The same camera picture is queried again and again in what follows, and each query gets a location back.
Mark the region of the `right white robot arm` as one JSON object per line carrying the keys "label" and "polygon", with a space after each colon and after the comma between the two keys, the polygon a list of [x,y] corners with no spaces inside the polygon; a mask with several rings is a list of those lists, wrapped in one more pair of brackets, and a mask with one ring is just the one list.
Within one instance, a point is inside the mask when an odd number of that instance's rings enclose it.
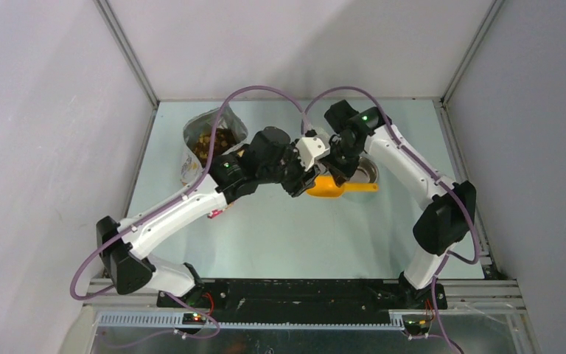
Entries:
{"label": "right white robot arm", "polygon": [[458,183],[432,168],[377,106],[359,112],[341,100],[329,107],[324,118],[335,134],[329,140],[330,153],[322,162],[336,184],[350,180],[360,157],[366,154],[386,167],[422,210],[413,226],[418,246],[399,277],[402,304],[420,307],[427,301],[427,288],[447,255],[473,227],[475,187],[469,181]]}

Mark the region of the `pet food bag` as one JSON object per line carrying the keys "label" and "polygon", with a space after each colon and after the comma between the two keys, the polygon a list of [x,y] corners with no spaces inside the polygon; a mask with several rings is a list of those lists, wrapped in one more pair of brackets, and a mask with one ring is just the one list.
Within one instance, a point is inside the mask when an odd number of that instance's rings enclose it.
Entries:
{"label": "pet food bag", "polygon": [[214,158],[238,150],[247,141],[247,127],[229,106],[223,109],[215,137],[212,138],[212,126],[219,111],[219,108],[215,108],[193,117],[183,127],[180,174],[184,187],[202,174],[209,157],[211,141],[214,142]]}

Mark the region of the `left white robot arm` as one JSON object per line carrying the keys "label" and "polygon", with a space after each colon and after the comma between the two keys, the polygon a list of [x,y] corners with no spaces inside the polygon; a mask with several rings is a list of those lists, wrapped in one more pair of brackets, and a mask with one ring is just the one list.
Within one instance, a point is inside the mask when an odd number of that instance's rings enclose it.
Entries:
{"label": "left white robot arm", "polygon": [[100,257],[120,295],[142,288],[168,292],[186,307],[202,301],[194,267],[156,259],[152,252],[169,236],[204,215],[214,217],[262,184],[279,184],[293,198],[313,187],[328,143],[314,132],[296,140],[266,127],[252,141],[213,158],[193,184],[132,218],[106,216],[96,225]]}

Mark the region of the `yellow plastic scoop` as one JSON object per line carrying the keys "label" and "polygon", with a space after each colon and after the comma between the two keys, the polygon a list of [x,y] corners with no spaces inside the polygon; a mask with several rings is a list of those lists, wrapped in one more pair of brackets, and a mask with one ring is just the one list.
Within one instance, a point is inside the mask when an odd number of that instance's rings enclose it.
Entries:
{"label": "yellow plastic scoop", "polygon": [[378,192],[379,185],[376,183],[352,183],[345,182],[341,187],[337,187],[330,176],[318,176],[319,182],[316,189],[316,198],[339,198],[347,193],[357,192]]}

